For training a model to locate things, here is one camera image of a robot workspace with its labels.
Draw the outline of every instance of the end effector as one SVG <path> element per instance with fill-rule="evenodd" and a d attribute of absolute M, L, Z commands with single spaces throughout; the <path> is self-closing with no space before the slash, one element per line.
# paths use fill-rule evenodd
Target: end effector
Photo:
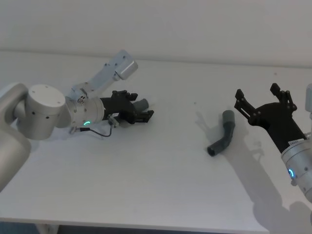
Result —
<path fill-rule="evenodd" d="M 308 86 L 306 100 L 308 111 L 312 110 L 310 108 L 311 90 Z M 297 110 L 297 107 L 293 103 L 290 92 L 281 91 L 276 83 L 271 86 L 271 92 L 279 102 L 254 108 L 246 101 L 243 92 L 238 89 L 235 95 L 235 108 L 250 125 L 260 126 L 268 132 L 281 153 L 281 158 L 292 179 L 291 184 L 298 185 L 307 200 L 312 202 L 311 139 L 307 139 L 307 135 L 302 133 L 293 120 L 293 112 Z"/>
<path fill-rule="evenodd" d="M 126 90 L 113 91 L 111 97 L 100 98 L 104 106 L 104 116 L 102 120 L 109 120 L 110 124 L 117 127 L 121 121 L 126 121 L 130 124 L 147 123 L 154 111 L 144 110 L 149 108 L 149 103 L 146 99 L 135 101 L 137 94 L 130 94 Z"/>

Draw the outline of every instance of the white table surface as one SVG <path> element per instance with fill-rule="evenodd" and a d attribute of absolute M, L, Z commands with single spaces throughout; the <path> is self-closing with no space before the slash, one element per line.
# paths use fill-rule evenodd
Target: white table surface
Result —
<path fill-rule="evenodd" d="M 67 94 L 105 58 L 0 53 L 0 85 L 52 85 Z M 28 161 L 0 193 L 0 220 L 225 233 L 311 233 L 312 205 L 290 179 L 268 134 L 235 110 L 229 148 L 206 147 L 222 136 L 220 114 L 234 109 L 241 88 L 255 107 L 275 101 L 270 86 L 289 89 L 294 119 L 310 130 L 304 110 L 312 70 L 138 61 L 112 90 L 157 100 L 148 124 L 32 141 Z"/>

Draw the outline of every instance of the gray pipe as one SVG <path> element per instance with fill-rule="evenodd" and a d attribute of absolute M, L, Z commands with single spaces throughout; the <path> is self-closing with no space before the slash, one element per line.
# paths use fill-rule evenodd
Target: gray pipe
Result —
<path fill-rule="evenodd" d="M 231 143 L 235 128 L 235 116 L 231 110 L 222 113 L 224 136 L 207 148 L 210 156 L 215 156 L 225 150 Z"/>
<path fill-rule="evenodd" d="M 133 105 L 134 105 L 136 111 L 138 111 L 138 112 L 143 112 L 147 108 L 149 108 L 148 101 L 145 98 L 140 100 L 140 101 L 134 102 Z"/>

